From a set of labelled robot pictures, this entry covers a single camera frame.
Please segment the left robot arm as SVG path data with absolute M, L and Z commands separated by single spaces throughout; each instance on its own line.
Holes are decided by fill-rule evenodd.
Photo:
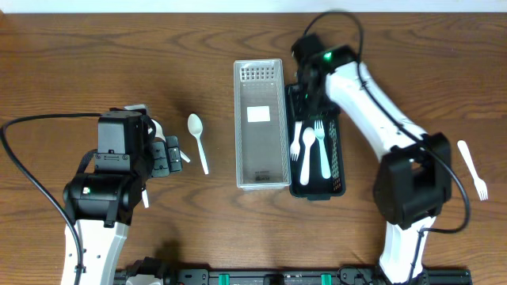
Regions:
M 164 136 L 146 105 L 112 108 L 98 120 L 98 147 L 65 186 L 66 257 L 63 284 L 111 284 L 146 183 L 183 168 L 176 136 Z

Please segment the white plastic spoon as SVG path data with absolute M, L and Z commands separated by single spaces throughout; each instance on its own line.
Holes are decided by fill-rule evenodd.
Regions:
M 303 186 L 308 185 L 310 180 L 311 147 L 313 146 L 314 141 L 314 129 L 312 127 L 307 127 L 303 132 L 304 156 L 299 178 L 299 182 Z
M 142 191 L 142 200 L 143 200 L 143 206 L 145 208 L 148 208 L 150 206 L 150 202 L 149 202 L 149 197 L 148 197 L 148 193 L 147 193 L 146 188 L 144 188 Z
M 203 123 L 202 123 L 200 117 L 197 114 L 192 113 L 189 115 L 188 129 L 189 129 L 189 133 L 196 139 L 196 143 L 197 143 L 197 147 L 198 147 L 199 155 L 200 155 L 201 165 L 203 167 L 204 174 L 208 175 L 209 174 L 208 163 L 207 163 L 204 148 L 203 148 L 201 138 L 200 138 L 203 133 L 204 126 L 203 126 Z
M 155 125 L 155 137 L 157 139 L 161 139 L 162 141 L 165 142 L 166 141 L 166 137 L 165 137 L 165 135 L 163 133 L 163 128 L 162 128 L 161 124 L 157 120 L 155 120 L 155 119 L 152 119 L 151 121 Z M 187 162 L 187 163 L 191 162 L 190 158 L 183 151 L 180 151 L 180 156 L 181 156 L 181 158 L 185 162 Z

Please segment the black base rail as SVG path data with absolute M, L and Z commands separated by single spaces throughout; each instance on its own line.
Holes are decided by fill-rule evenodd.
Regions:
M 381 285 L 389 284 L 375 267 L 345 266 L 324 271 L 216 271 L 175 269 L 162 260 L 146 257 L 116 272 L 114 285 Z

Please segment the black plastic basket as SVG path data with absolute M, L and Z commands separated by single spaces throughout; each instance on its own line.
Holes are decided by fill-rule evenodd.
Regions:
M 334 196 L 343 196 L 345 187 L 345 167 L 341 150 L 341 134 L 339 128 L 340 109 L 323 104 L 318 112 L 310 116 L 307 113 L 310 97 L 297 84 L 287 84 L 284 87 L 287 113 L 289 142 L 298 142 L 299 156 L 295 158 L 289 152 L 292 185 L 290 193 L 294 197 L 308 200 L 330 200 Z M 304 145 L 303 132 L 313 127 L 314 122 L 320 120 L 325 136 L 323 145 L 330 165 L 330 177 L 324 178 L 321 171 L 320 144 L 315 141 L 310 151 L 310 175 L 307 185 L 300 184 L 300 173 L 303 167 Z

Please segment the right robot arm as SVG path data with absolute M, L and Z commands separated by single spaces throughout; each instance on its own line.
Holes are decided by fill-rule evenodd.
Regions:
M 292 56 L 300 94 L 293 116 L 317 119 L 339 108 L 352 119 L 379 160 L 373 197 L 387 221 L 379 267 L 387 283 L 416 280 L 426 234 L 452 195 L 449 141 L 405 116 L 350 46 L 327 50 L 316 34 L 306 34 Z

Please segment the white plastic fork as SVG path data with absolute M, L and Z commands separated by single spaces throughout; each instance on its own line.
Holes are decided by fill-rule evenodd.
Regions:
M 299 153 L 300 153 L 299 137 L 300 137 L 300 132 L 301 132 L 302 126 L 303 126 L 302 121 L 295 122 L 294 137 L 293 137 L 292 143 L 290 145 L 290 159 L 293 162 L 296 162 L 299 158 Z
M 467 168 L 470 171 L 470 174 L 471 174 L 472 180 L 474 182 L 476 191 L 478 193 L 479 199 L 481 201 L 488 200 L 489 196 L 488 196 L 486 182 L 482 178 L 480 178 L 477 173 L 477 170 L 475 168 L 475 164 L 473 162 L 473 158 L 471 156 L 471 152 L 469 150 L 467 143 L 464 140 L 459 140 L 457 142 L 457 146 L 458 146 L 459 152 L 461 153 Z
M 329 179 L 331 177 L 330 164 L 328 161 L 328 156 L 327 156 L 325 142 L 324 142 L 325 129 L 324 129 L 323 122 L 321 120 L 316 120 L 314 122 L 314 134 L 315 134 L 316 139 L 318 140 L 319 153 L 320 153 L 320 167 L 321 167 L 322 177 L 324 179 Z

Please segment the white label sticker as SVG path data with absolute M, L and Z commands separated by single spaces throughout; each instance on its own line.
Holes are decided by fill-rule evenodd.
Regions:
M 271 120 L 270 109 L 267 105 L 248 107 L 246 111 L 249 123 L 269 122 Z

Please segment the clear white plastic basket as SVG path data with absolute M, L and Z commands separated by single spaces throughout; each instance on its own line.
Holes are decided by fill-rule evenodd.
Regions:
M 269 106 L 270 121 L 249 123 L 248 107 Z M 281 59 L 234 62 L 237 186 L 245 191 L 291 184 L 288 124 Z

